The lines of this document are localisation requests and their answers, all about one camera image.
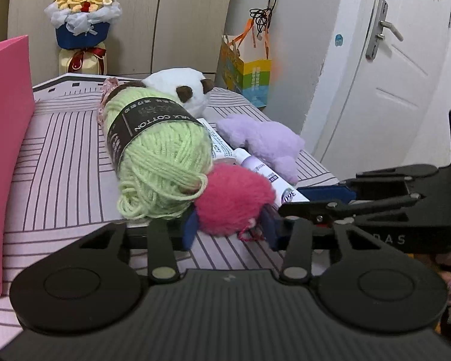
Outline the white blue tissue pack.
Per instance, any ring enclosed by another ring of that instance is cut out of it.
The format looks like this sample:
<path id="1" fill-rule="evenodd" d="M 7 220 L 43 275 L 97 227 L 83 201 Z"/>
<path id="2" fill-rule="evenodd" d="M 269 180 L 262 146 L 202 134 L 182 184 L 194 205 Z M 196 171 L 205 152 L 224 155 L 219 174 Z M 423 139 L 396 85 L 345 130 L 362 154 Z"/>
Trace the white blue tissue pack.
<path id="1" fill-rule="evenodd" d="M 235 164 L 233 149 L 227 144 L 227 142 L 224 141 L 218 133 L 216 133 L 213 127 L 205 119 L 199 118 L 198 122 L 206 128 L 211 138 L 213 144 L 213 162 L 215 164 Z"/>

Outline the pink fluffy pompom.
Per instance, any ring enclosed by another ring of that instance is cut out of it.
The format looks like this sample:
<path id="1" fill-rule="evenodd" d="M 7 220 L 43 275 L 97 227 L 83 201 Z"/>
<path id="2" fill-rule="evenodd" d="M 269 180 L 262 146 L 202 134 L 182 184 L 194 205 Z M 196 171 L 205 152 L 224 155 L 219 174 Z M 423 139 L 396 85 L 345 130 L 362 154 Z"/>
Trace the pink fluffy pompom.
<path id="1" fill-rule="evenodd" d="M 217 164 L 207 187 L 195 201 L 200 230 L 211 236 L 232 236 L 257 225 L 261 210 L 275 202 L 275 190 L 264 176 L 240 165 Z"/>

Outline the purple plush toy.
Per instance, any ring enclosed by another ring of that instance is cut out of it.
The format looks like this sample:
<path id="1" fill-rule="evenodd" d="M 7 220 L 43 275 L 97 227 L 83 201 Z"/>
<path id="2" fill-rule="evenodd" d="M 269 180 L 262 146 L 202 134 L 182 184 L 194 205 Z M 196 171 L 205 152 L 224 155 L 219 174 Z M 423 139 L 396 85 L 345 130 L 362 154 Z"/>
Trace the purple plush toy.
<path id="1" fill-rule="evenodd" d="M 230 147 L 245 149 L 290 184 L 298 183 L 296 160 L 305 141 L 286 125 L 232 114 L 216 123 L 216 131 Z"/>

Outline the green yarn skein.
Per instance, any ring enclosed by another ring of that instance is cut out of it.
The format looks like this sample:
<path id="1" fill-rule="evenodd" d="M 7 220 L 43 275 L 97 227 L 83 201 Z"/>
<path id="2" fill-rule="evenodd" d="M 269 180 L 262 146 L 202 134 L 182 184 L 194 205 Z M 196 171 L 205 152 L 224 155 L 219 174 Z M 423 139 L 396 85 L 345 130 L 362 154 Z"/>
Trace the green yarn skein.
<path id="1" fill-rule="evenodd" d="M 212 140 L 179 100 L 128 83 L 104 96 L 98 116 L 124 218 L 178 218 L 204 193 Z"/>

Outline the beige wardrobe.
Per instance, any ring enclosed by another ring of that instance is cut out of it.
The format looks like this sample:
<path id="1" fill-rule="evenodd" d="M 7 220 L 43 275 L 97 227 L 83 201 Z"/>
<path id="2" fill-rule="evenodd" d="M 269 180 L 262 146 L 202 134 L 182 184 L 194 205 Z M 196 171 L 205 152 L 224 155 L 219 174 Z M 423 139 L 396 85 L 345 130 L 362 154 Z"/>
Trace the beige wardrobe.
<path id="1" fill-rule="evenodd" d="M 58 48 L 44 9 L 53 0 L 0 0 L 0 41 L 29 37 L 32 82 L 57 77 Z M 174 67 L 216 74 L 230 0 L 118 0 L 106 39 L 108 72 L 143 78 Z"/>

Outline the red white tube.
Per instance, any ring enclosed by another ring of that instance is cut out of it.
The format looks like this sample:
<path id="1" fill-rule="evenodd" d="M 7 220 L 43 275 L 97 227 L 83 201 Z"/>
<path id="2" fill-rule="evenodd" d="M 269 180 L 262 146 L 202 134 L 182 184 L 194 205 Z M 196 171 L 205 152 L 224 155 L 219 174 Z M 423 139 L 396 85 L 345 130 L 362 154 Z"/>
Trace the red white tube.
<path id="1" fill-rule="evenodd" d="M 267 166 L 263 161 L 249 154 L 242 148 L 233 150 L 236 162 L 242 167 L 251 170 L 267 178 L 275 190 L 275 203 L 273 206 L 278 209 L 286 203 L 309 202 L 309 199 L 299 192 L 295 187 L 286 182 L 274 170 Z"/>

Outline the colourful paper gift bag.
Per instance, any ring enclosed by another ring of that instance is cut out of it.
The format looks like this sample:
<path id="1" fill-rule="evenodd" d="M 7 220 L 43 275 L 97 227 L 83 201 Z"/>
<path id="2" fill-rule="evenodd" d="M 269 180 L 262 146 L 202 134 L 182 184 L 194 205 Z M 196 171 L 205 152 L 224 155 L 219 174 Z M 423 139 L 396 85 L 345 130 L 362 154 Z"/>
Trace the colourful paper gift bag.
<path id="1" fill-rule="evenodd" d="M 242 33 L 222 36 L 219 68 L 225 87 L 257 108 L 267 106 L 271 67 L 268 30 L 258 33 L 253 18 Z"/>

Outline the white door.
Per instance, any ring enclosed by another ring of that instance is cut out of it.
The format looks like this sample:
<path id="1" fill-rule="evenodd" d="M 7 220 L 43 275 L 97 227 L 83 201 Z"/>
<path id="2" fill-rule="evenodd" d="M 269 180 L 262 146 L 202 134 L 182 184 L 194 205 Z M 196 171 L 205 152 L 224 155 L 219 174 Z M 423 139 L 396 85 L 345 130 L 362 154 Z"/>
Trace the white door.
<path id="1" fill-rule="evenodd" d="M 366 58 L 379 0 L 342 10 L 336 34 L 349 55 L 315 152 L 337 178 L 399 165 L 451 160 L 451 0 L 386 0 L 373 61 Z"/>

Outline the pink storage box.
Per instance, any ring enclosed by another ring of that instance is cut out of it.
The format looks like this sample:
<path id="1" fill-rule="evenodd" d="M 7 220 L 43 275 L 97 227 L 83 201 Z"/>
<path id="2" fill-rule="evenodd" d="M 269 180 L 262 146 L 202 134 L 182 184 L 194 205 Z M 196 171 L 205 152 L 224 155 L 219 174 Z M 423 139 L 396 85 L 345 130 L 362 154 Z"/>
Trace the pink storage box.
<path id="1" fill-rule="evenodd" d="M 29 62 L 28 36 L 0 42 L 0 296 L 6 207 L 14 168 L 35 100 Z"/>

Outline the blue wall sticker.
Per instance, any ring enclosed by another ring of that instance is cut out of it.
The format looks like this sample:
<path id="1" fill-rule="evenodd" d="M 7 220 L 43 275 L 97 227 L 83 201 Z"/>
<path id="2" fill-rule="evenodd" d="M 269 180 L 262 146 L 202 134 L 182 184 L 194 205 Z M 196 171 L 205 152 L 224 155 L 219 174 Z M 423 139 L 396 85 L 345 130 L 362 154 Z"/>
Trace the blue wall sticker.
<path id="1" fill-rule="evenodd" d="M 343 45 L 343 41 L 344 41 L 343 36 L 340 33 L 338 33 L 335 36 L 334 44 L 335 44 L 336 47 L 341 47 Z"/>

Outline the coin flower bouquet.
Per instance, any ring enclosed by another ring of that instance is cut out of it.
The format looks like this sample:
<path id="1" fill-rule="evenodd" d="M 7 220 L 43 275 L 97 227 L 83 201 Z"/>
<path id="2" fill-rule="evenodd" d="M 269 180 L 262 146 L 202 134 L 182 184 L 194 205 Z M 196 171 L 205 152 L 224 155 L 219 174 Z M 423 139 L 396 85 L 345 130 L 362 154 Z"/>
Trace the coin flower bouquet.
<path id="1" fill-rule="evenodd" d="M 117 0 L 54 0 L 44 13 L 55 28 L 60 74 L 107 74 L 105 40 L 122 15 Z"/>

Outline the white brown plush toy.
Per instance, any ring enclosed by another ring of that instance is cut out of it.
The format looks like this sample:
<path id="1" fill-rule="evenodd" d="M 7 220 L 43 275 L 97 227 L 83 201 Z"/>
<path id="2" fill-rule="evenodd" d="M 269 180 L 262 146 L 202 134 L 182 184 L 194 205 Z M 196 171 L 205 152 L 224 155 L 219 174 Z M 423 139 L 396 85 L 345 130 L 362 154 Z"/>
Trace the white brown plush toy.
<path id="1" fill-rule="evenodd" d="M 215 87 L 213 80 L 192 68 L 163 69 L 152 73 L 142 82 L 146 87 L 177 99 L 195 118 L 203 116 Z"/>

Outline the pink floral scrunchie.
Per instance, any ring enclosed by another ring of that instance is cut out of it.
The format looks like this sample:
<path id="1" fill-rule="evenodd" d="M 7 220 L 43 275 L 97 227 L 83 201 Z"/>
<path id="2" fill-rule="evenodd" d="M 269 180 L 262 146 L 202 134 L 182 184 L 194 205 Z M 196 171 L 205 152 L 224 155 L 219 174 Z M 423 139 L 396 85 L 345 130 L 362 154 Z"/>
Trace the pink floral scrunchie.
<path id="1" fill-rule="evenodd" d="M 97 110 L 97 123 L 98 125 L 100 125 L 100 127 L 103 127 L 103 121 L 104 121 L 104 109 L 107 103 L 107 99 L 109 97 L 109 95 L 111 94 L 111 92 L 113 92 L 113 90 L 115 88 L 117 88 L 120 85 L 119 80 L 116 77 L 108 77 L 102 85 L 102 97 L 101 97 L 101 101 L 99 103 L 98 106 L 98 110 Z"/>

